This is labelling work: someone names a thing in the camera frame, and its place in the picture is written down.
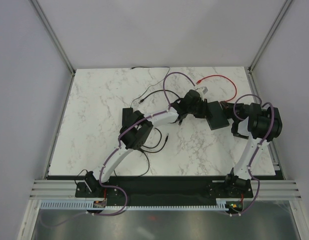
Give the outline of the black network switch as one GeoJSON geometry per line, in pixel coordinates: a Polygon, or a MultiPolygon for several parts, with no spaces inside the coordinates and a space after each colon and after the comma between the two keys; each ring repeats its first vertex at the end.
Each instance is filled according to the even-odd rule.
{"type": "Polygon", "coordinates": [[[218,101],[207,103],[206,120],[212,131],[226,128],[230,125],[218,101]]]}

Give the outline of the black power adapter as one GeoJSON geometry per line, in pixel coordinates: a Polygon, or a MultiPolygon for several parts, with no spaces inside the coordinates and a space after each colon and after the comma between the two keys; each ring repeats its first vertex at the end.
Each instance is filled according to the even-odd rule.
{"type": "Polygon", "coordinates": [[[132,107],[125,107],[122,109],[122,127],[127,126],[129,119],[133,114],[134,110],[132,107]]]}

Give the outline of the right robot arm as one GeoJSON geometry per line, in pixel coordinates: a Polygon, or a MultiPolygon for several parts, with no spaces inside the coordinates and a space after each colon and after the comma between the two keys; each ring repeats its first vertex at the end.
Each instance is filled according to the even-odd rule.
{"type": "Polygon", "coordinates": [[[254,180],[254,168],[266,147],[277,138],[283,128],[278,108],[270,102],[221,103],[228,119],[232,119],[233,136],[247,140],[239,161],[225,177],[221,185],[228,197],[240,197],[250,192],[254,180]]]}

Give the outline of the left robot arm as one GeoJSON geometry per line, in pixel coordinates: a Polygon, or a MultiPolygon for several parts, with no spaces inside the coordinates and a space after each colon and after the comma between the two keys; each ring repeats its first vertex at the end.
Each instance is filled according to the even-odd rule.
{"type": "Polygon", "coordinates": [[[115,168],[132,151],[141,150],[153,128],[167,124],[181,124],[188,115],[199,119],[209,119],[211,113],[207,99],[205,99],[207,91],[205,87],[191,89],[184,97],[168,102],[167,109],[148,115],[144,115],[139,110],[124,108],[122,126],[117,138],[118,144],[112,153],[101,162],[101,165],[85,174],[83,182],[77,185],[77,190],[84,190],[92,197],[101,196],[104,188],[107,188],[105,183],[110,179],[115,168]]]}

